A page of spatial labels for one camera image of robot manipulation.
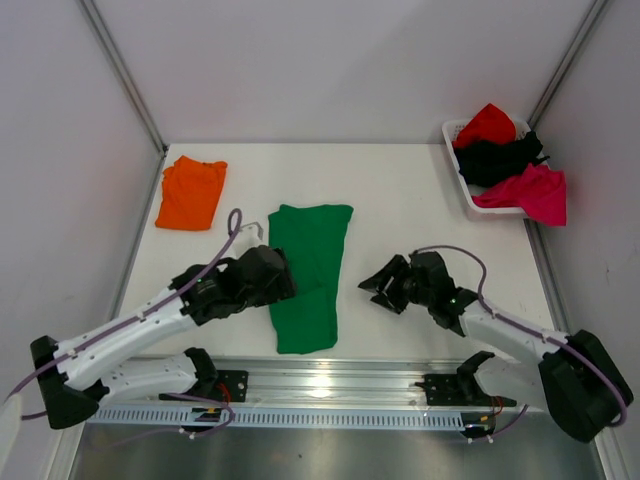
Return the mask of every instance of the white table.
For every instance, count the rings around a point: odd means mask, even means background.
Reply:
[[[523,222],[468,221],[440,145],[175,144],[165,167],[181,155],[229,164],[213,227],[197,233],[156,228],[162,201],[159,183],[123,312],[146,302],[190,265],[208,263],[226,239],[226,218],[234,207],[242,209],[245,223],[259,221],[268,239],[267,215],[282,203],[345,203],[355,211],[340,275],[338,343],[306,357],[457,360],[486,349],[441,329],[424,308],[410,306],[397,316],[369,302],[370,295],[357,288],[393,254],[433,244],[458,245],[479,255],[489,268],[485,293],[494,303],[553,328]],[[461,254],[441,254],[456,283],[475,290],[479,267]],[[176,354],[191,346],[206,348],[216,357],[283,358],[276,353],[266,307],[213,320],[145,353]]]

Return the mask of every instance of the folded orange cloth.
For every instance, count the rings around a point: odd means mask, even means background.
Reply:
[[[196,162],[184,155],[167,168],[156,227],[209,230],[227,172],[226,162]]]

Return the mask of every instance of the laundry basket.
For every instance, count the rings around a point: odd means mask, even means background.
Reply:
[[[516,140],[524,138],[527,132],[531,131],[529,125],[524,120],[519,120],[511,117],[513,124],[516,126]],[[464,120],[450,120],[442,125],[442,133],[444,134],[444,141],[447,144],[447,150],[449,151],[449,159],[453,164],[458,183],[460,184],[460,190],[463,195],[463,204],[465,212],[469,220],[491,220],[491,219],[503,219],[503,218],[528,218],[527,214],[520,207],[502,207],[502,208],[483,208],[473,203],[472,195],[480,195],[487,191],[486,188],[479,187],[477,185],[467,185],[464,177],[460,175],[460,164],[456,158],[456,154],[453,151],[453,142],[458,137],[458,134],[464,127],[471,121],[470,118]]]

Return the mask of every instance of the red cloth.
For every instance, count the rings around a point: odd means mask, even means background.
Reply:
[[[546,165],[529,164],[522,175],[515,175],[473,197],[483,208],[521,207],[529,217],[552,227],[567,224],[567,184],[564,172]]]
[[[504,145],[513,142],[517,133],[507,114],[490,103],[462,129],[453,142],[453,148],[465,148],[481,140]]]

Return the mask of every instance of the cloth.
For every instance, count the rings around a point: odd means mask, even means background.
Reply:
[[[462,129],[453,148],[465,148],[482,140],[504,145],[513,142],[516,135],[516,126],[509,116],[490,103]]]
[[[338,279],[352,213],[348,205],[281,205],[269,215],[269,245],[284,250],[298,286],[294,298],[269,306],[278,353],[311,353],[338,341]]]
[[[156,227],[209,230],[226,172],[226,162],[201,163],[180,157],[163,172],[162,206]]]
[[[546,165],[528,165],[522,175],[472,198],[479,207],[521,207],[532,219],[552,227],[567,224],[564,172],[554,172]]]
[[[460,174],[469,185],[490,188],[503,180],[524,172],[527,165],[539,165],[549,157],[538,158],[542,143],[535,132],[522,140],[498,145],[481,141],[455,150]]]

